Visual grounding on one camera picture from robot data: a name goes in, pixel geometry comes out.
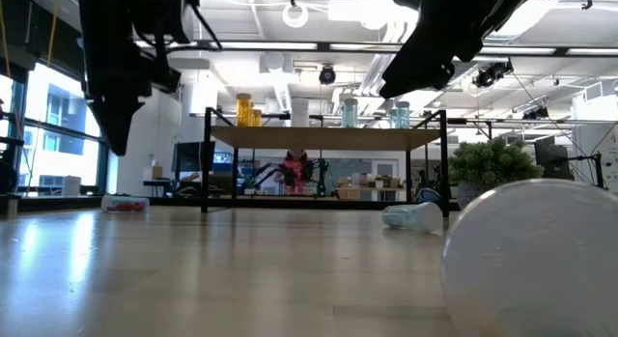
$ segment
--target green plant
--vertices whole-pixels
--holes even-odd
[[[504,183],[540,178],[543,167],[534,164],[532,156],[521,149],[522,142],[507,146],[503,138],[487,143],[461,143],[455,155],[449,157],[450,181],[477,183],[489,189]]]

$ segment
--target glass jar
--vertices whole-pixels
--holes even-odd
[[[236,107],[239,126],[251,126],[251,118],[253,117],[251,95],[237,94]]]
[[[262,110],[253,109],[251,116],[251,126],[262,126]]]
[[[356,128],[358,125],[358,100],[348,98],[342,106],[341,127]]]
[[[409,102],[398,101],[395,107],[397,108],[399,128],[409,128]]]
[[[397,108],[392,108],[388,111],[388,123],[390,124],[391,128],[399,128]]]

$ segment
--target white ball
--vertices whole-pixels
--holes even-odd
[[[441,276],[462,336],[618,336],[618,198],[559,180],[489,191],[451,229]]]

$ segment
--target yellow container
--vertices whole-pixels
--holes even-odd
[[[253,102],[249,94],[236,95],[237,118],[239,126],[251,126],[253,117]]]
[[[251,126],[262,126],[262,110],[253,109],[251,117]]]

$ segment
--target computer monitor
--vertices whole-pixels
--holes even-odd
[[[208,171],[212,170],[212,161],[214,157],[214,142],[209,145],[209,150],[200,158],[200,149],[202,142],[195,143],[177,143],[174,146],[174,155],[172,157],[172,172],[176,172],[177,162],[179,163],[179,172],[201,172],[200,162]]]
[[[539,140],[534,143],[534,150],[537,164],[545,168],[543,178],[574,179],[569,169],[569,162],[556,160],[556,158],[569,157],[567,148]]]

